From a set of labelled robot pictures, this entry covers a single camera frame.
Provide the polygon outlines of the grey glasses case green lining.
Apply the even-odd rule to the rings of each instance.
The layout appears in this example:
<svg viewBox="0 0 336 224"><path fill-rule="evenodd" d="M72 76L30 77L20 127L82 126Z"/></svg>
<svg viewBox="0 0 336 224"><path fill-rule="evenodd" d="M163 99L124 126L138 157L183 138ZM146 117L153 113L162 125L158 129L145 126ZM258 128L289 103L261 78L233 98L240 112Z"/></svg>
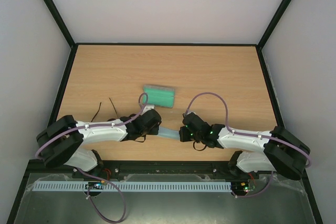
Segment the grey glasses case green lining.
<svg viewBox="0 0 336 224"><path fill-rule="evenodd" d="M147 104L163 108L172 108L174 105L174 88L146 84L143 86L143 91L148 95Z"/></svg>

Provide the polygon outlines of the black sunglasses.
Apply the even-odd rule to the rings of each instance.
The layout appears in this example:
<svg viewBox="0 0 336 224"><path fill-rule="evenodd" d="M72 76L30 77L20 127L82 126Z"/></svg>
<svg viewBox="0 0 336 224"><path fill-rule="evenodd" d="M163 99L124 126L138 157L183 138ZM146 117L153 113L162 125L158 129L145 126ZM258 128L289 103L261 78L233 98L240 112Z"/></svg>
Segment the black sunglasses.
<svg viewBox="0 0 336 224"><path fill-rule="evenodd" d="M98 109L94 113L90 122L98 121L111 121L119 117L118 110L112 100L112 97L108 97L106 101L99 102Z"/></svg>

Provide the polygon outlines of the light blue cleaning cloth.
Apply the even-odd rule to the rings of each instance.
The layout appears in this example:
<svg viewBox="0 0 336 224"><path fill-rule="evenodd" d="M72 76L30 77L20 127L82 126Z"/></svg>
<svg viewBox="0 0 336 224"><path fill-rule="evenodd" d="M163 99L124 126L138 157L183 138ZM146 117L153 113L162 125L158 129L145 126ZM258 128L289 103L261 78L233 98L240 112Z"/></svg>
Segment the light blue cleaning cloth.
<svg viewBox="0 0 336 224"><path fill-rule="evenodd" d="M172 130L172 129L168 129L165 127L159 127L159 131L157 135L159 137L170 138L173 140L180 141L180 134L179 134L179 131L177 130Z"/></svg>

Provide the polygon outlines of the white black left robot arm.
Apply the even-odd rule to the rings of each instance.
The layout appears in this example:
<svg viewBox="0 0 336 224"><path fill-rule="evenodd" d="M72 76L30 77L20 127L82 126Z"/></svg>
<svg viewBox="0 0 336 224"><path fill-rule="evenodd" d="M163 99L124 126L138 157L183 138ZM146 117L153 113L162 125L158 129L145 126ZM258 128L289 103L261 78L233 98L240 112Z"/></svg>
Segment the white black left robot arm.
<svg viewBox="0 0 336 224"><path fill-rule="evenodd" d="M46 168L68 165L91 172L102 166L102 161L97 151L87 150L84 145L135 141L157 135L161 122L161 116L154 109L106 122L76 121L72 115L66 115L38 134L36 158L42 160Z"/></svg>

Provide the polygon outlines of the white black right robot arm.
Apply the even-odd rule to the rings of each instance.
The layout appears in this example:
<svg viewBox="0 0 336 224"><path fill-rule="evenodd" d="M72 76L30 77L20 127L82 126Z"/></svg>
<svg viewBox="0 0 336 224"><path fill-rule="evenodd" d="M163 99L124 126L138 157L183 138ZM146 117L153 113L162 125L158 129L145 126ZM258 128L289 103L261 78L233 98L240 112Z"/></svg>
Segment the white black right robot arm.
<svg viewBox="0 0 336 224"><path fill-rule="evenodd" d="M193 112L184 114L182 123L182 142L237 149L229 162L229 172L236 178L250 172L273 171L300 180L309 164L310 148L281 126L275 126L272 131L243 131L224 124L209 125Z"/></svg>

